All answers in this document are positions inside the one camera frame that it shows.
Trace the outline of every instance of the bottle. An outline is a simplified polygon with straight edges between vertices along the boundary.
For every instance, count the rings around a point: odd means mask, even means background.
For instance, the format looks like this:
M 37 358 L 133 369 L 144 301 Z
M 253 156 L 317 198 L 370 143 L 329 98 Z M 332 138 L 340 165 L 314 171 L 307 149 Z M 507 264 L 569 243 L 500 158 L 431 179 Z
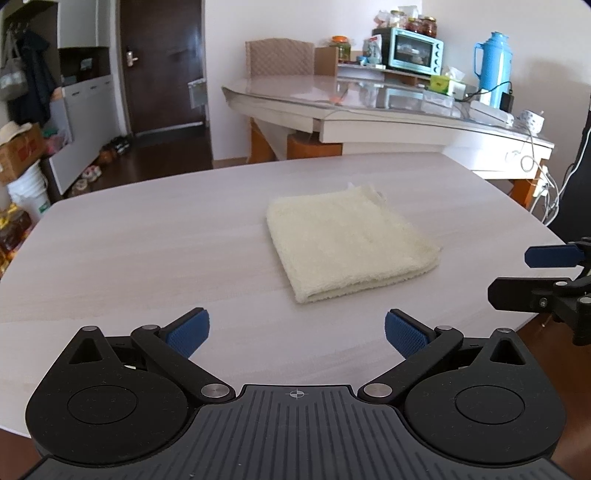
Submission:
M 10 265 L 10 261 L 4 255 L 4 252 L 0 249 L 0 278 L 6 273 L 6 269 Z
M 437 38 L 437 20 L 433 17 L 424 17 L 421 33 L 431 38 Z
M 351 60 L 351 43 L 349 39 L 342 35 L 335 35 L 329 44 L 330 47 L 337 47 L 339 49 L 339 62 Z
M 409 32 L 421 33 L 423 23 L 418 18 L 409 17 L 405 29 Z
M 21 243 L 21 228 L 16 223 L 10 222 L 5 216 L 0 217 L 0 249 L 3 250 L 7 259 L 12 261 Z
M 485 92 L 480 95 L 480 101 L 493 108 L 500 107 L 503 92 L 509 91 L 509 83 L 505 82 L 511 77 L 513 52 L 507 44 L 507 39 L 509 37 L 506 35 L 493 32 L 485 43 L 477 43 L 474 46 L 474 74 L 480 79 L 479 89 Z M 477 73 L 476 51 L 479 48 L 482 49 L 482 67 L 480 73 Z
M 21 228 L 21 241 L 29 236 L 29 233 L 33 229 L 33 221 L 26 210 L 23 210 L 15 203 L 11 203 L 7 210 L 7 218 L 10 222 L 16 223 Z

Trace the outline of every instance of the hanging clothes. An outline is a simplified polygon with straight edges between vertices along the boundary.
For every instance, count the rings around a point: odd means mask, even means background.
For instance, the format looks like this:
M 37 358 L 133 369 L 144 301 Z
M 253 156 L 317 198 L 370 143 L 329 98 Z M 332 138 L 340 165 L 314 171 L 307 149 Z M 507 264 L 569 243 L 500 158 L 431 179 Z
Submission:
M 41 126 L 51 117 L 49 104 L 57 83 L 43 58 L 50 44 L 31 30 L 26 30 L 17 41 L 17 47 L 25 64 L 29 92 L 8 102 L 12 120 L 22 125 L 38 122 Z

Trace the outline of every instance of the white table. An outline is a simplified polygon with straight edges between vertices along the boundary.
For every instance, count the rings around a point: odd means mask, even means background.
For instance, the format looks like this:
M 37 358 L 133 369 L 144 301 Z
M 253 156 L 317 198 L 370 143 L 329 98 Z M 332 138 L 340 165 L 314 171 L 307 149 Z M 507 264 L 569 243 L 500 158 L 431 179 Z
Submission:
M 443 247 L 413 280 L 299 305 L 269 238 L 278 196 L 372 183 Z M 169 177 L 65 200 L 34 229 L 0 284 L 0 425 L 26 435 L 25 406 L 72 336 L 166 325 L 195 306 L 211 333 L 192 360 L 230 383 L 351 384 L 402 360 L 384 338 L 400 308 L 431 327 L 489 336 L 527 313 L 496 312 L 497 276 L 530 271 L 525 249 L 558 242 L 499 190 L 441 154 L 297 160 Z M 560 275 L 572 274 L 561 271 Z
M 280 160 L 287 135 L 318 132 L 343 144 L 343 155 L 440 152 L 487 180 L 534 179 L 530 136 L 469 118 L 467 103 L 450 109 L 422 103 L 423 91 L 374 80 L 328 76 L 270 76 L 224 87 L 235 111 L 253 117 Z M 549 160 L 554 144 L 534 138 L 535 158 Z

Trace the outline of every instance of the bag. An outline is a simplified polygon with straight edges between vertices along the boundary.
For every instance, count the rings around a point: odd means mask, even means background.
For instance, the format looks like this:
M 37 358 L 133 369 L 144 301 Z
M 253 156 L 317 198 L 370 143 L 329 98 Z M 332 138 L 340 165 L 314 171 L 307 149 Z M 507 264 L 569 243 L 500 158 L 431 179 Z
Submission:
M 14 100 L 25 95 L 28 91 L 24 64 L 18 53 L 12 32 L 8 30 L 4 42 L 2 67 L 0 67 L 0 101 Z

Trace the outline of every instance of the door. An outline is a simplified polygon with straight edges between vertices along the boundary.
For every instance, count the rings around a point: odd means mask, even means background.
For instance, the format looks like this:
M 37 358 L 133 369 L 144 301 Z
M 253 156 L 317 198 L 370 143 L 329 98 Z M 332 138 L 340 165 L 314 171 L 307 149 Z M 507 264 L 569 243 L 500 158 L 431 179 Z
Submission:
M 121 47 L 134 133 L 204 120 L 189 83 L 203 76 L 199 0 L 123 0 Z

